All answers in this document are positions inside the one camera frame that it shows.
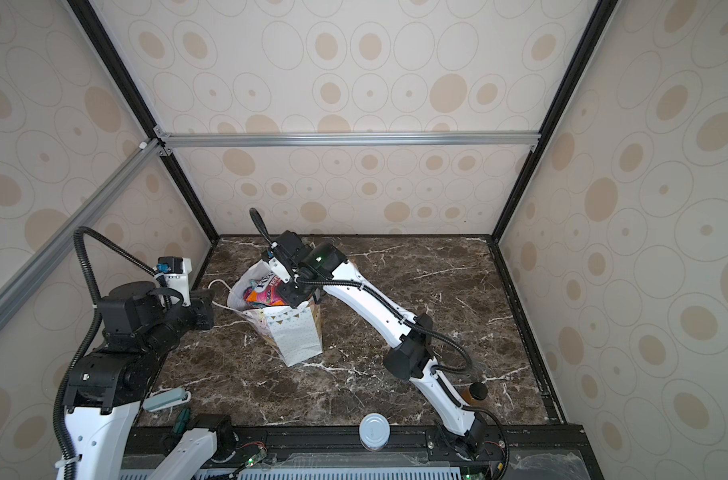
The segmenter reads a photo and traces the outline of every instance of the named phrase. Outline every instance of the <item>brown marble surface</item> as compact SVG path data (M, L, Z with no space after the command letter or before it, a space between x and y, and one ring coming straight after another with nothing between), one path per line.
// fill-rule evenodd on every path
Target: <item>brown marble surface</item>
M509 424L542 424L546 413L500 280L483 239L463 237L312 237L331 240L393 301L428 312L434 328L459 341L474 372L449 376L458 390L474 380L489 389L485 406ZM261 240L220 241L202 286L232 285L259 257ZM228 291L215 283L215 301ZM253 328L215 307L216 326L190 332L166 360L152 392L184 386L196 413L227 413L234 424L355 425L379 412L391 423L433 425L438 415L409 382L382 366L385 341L334 297L321 303L324 352L288 368ZM434 341L440 361L460 365L451 347ZM171 426L181 407L150 414L140 426Z

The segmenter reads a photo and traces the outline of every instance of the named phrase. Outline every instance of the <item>patterned wallpaper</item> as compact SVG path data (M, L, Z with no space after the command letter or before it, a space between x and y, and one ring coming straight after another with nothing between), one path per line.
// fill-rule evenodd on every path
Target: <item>patterned wallpaper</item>
M220 234L487 234L527 145L181 148Z
M148 162L94 228L149 264L161 255L185 255L197 270L209 249L158 159ZM103 295L123 283L150 279L88 237L86 244ZM52 404L92 312L71 253L0 332L0 480L55 478L60 453Z
M609 480L728 479L728 0L629 0L502 242Z
M595 0L104 0L177 133L537 130Z
M60 5L0 0L0 288L144 137Z

